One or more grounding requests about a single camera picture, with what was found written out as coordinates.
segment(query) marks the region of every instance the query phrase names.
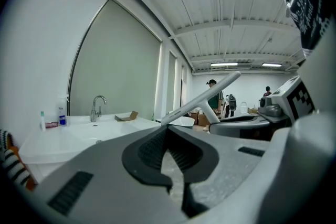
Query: white countertop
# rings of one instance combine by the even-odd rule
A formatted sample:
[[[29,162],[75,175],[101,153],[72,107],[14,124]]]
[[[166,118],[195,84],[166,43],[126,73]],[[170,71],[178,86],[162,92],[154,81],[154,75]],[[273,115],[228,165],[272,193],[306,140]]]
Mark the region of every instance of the white countertop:
[[[127,117],[129,113],[117,114]],[[92,146],[97,140],[109,140],[140,130],[160,127],[160,123],[137,117],[133,121],[117,122],[115,114],[103,115],[96,122],[89,116],[68,116],[68,126],[59,126],[30,134],[19,150],[25,164],[66,162]]]

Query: sink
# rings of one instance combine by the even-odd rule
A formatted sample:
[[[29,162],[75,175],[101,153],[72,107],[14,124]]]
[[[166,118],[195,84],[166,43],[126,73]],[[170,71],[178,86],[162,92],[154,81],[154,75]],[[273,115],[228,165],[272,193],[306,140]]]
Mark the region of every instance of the sink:
[[[91,122],[90,116],[68,116],[69,126],[29,134],[19,155],[35,181],[40,183],[63,163],[96,143],[161,126],[140,117],[127,122],[114,119],[116,115],[123,118],[130,114],[103,115],[96,122]]]

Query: fluorescent light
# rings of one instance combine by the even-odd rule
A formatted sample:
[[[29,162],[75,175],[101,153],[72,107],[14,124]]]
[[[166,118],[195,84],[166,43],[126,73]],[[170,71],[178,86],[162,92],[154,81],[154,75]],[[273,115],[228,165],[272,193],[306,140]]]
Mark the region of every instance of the fluorescent light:
[[[281,67],[282,65],[279,64],[279,63],[266,63],[266,62],[264,62],[264,63],[262,64],[262,66],[263,66],[263,67]]]
[[[237,66],[237,62],[218,62],[218,63],[212,63],[212,67],[223,67],[223,66]]]

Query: cap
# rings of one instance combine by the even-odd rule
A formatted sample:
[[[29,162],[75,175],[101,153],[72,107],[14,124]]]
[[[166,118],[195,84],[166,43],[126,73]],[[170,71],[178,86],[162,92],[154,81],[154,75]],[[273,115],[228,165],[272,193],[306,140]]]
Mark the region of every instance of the cap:
[[[217,83],[217,81],[216,80],[214,80],[214,79],[210,79],[206,84],[208,85],[208,84],[210,84],[210,83],[212,83],[212,84],[216,84]]]

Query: soap bottle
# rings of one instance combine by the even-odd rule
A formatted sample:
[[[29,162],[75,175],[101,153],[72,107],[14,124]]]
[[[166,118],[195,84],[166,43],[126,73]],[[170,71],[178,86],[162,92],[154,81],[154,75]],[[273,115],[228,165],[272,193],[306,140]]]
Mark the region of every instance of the soap bottle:
[[[63,96],[59,96],[58,103],[58,123],[60,126],[67,126],[67,102],[69,95],[65,94]]]

